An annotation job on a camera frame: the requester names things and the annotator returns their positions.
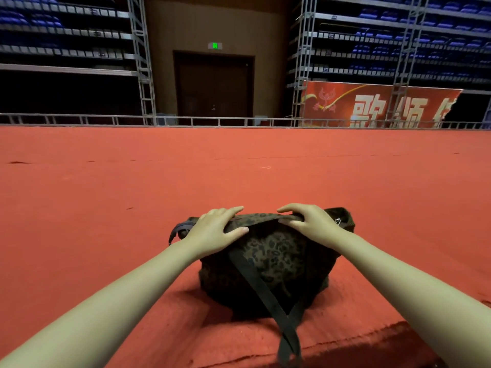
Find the forearm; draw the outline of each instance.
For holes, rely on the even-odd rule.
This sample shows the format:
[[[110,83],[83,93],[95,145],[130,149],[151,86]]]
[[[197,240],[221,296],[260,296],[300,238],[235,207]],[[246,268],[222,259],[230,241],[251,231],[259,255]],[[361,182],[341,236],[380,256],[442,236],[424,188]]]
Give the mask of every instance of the forearm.
[[[343,234],[334,249],[451,368],[491,366],[491,309],[355,234]]]
[[[1,368],[102,367],[177,276],[197,259],[185,241],[173,244],[48,325]]]

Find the green exit sign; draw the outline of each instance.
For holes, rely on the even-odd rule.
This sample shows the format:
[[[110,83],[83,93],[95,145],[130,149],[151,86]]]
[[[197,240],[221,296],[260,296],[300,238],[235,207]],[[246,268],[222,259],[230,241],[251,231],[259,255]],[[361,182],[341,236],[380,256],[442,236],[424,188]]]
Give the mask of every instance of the green exit sign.
[[[208,49],[212,50],[222,50],[221,42],[209,42]]]

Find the red floor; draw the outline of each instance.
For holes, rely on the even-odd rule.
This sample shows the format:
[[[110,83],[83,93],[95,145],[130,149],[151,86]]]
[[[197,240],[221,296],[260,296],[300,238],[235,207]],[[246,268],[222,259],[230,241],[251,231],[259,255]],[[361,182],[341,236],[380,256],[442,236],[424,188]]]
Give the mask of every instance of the red floor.
[[[221,206],[345,206],[365,239],[491,301],[491,132],[3,127],[0,176],[0,357],[165,248],[175,223]],[[227,323],[198,267],[109,366],[274,361],[275,328]],[[413,367],[429,354],[345,260],[299,336],[307,366]]]

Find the banner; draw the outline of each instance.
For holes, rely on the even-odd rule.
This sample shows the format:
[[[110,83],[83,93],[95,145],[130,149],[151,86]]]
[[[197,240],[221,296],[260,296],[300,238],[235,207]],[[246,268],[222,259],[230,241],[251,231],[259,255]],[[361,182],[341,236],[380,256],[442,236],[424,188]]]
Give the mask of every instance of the banner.
[[[304,121],[303,125],[390,127],[393,122],[384,120],[392,88],[392,85],[308,81],[302,98],[304,119],[316,120]],[[397,127],[437,128],[461,92],[462,89],[408,87],[407,96],[392,104],[402,120]]]

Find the doorway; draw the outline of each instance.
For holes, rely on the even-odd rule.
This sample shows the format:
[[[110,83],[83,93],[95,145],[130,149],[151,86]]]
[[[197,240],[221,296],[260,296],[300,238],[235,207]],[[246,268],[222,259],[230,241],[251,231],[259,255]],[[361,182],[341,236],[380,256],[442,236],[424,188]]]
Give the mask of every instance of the doorway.
[[[252,117],[254,57],[175,51],[178,116]],[[180,119],[180,125],[191,120]],[[217,125],[214,119],[193,119],[194,125]],[[220,120],[241,126],[243,120]]]

